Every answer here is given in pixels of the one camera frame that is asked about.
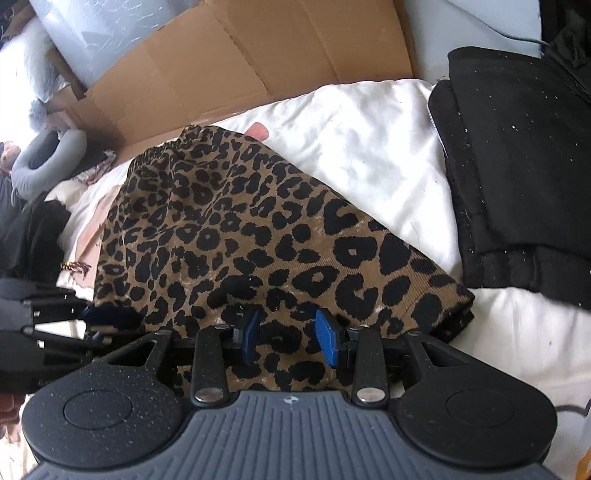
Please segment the person's left hand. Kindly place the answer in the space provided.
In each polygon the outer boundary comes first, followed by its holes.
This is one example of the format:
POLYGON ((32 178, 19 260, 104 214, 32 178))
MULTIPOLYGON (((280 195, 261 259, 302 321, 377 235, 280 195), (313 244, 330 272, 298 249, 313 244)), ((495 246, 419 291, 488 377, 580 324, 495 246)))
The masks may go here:
POLYGON ((17 424, 20 417, 20 409, 25 401, 25 396, 9 393, 0 394, 0 434, 4 437, 10 425, 17 424))

